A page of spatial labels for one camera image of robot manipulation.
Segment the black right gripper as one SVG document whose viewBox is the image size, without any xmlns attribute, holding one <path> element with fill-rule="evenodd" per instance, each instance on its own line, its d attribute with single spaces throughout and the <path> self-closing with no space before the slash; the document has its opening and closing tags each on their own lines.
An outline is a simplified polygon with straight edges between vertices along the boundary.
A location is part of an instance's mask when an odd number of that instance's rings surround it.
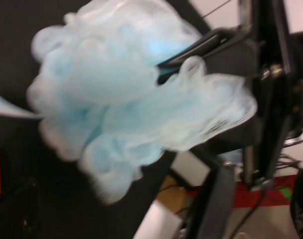
<svg viewBox="0 0 303 239">
<path fill-rule="evenodd" d="M 205 55 L 212 73 L 240 75 L 257 99 L 252 120 L 215 142 L 244 150 L 242 181 L 267 189 L 286 139 L 303 130 L 303 31 L 289 31 L 282 0 L 242 0 L 237 30 L 218 29 L 225 40 Z"/>
</svg>

